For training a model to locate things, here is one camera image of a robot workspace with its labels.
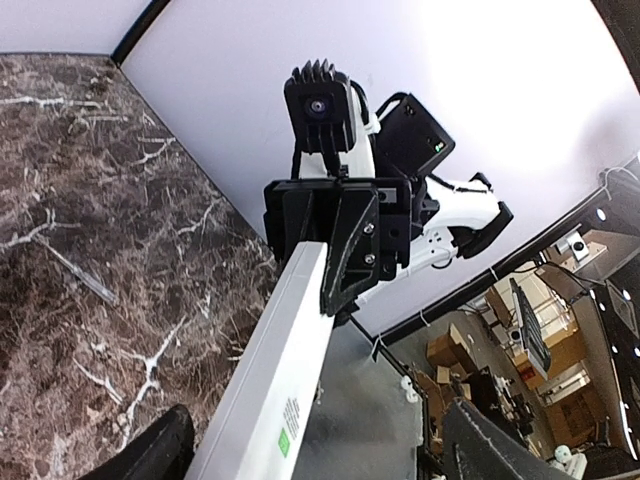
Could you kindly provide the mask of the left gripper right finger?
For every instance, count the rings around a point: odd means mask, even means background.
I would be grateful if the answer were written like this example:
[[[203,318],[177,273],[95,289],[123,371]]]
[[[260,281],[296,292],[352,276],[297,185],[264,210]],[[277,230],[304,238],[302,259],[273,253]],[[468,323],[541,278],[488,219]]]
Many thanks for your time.
[[[454,400],[443,417],[443,471],[449,479],[569,477],[535,457],[464,399]]]

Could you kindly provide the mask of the white remote green buttons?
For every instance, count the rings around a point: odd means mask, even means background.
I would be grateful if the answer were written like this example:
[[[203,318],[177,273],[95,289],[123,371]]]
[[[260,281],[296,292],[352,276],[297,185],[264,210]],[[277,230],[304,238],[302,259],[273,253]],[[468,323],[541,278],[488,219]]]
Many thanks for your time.
[[[291,478],[334,322],[320,305],[327,250],[319,242],[296,246],[187,478]]]

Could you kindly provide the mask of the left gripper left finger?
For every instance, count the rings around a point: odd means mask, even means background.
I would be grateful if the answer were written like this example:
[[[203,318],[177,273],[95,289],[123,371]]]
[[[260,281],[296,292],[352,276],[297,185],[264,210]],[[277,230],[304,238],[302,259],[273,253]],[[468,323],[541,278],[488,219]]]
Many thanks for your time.
[[[188,409],[176,404],[81,480],[184,479],[194,457],[194,439]]]

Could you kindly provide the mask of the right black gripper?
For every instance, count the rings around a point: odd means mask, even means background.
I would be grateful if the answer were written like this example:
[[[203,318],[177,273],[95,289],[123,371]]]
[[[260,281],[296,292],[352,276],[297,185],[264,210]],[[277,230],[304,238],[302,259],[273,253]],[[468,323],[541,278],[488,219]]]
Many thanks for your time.
[[[400,178],[276,180],[264,189],[267,243],[287,262],[300,242],[329,246],[321,312],[335,316],[409,265],[412,191]]]

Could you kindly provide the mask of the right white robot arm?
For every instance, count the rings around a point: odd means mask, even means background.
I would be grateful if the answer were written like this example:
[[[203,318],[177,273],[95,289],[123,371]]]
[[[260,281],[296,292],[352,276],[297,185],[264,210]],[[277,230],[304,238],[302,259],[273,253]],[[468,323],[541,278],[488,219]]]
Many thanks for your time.
[[[434,174],[453,139],[411,94],[378,110],[345,85],[289,86],[292,173],[264,190],[267,242],[288,263],[302,243],[322,247],[318,303],[339,316],[382,282],[485,250],[512,220],[482,174]]]

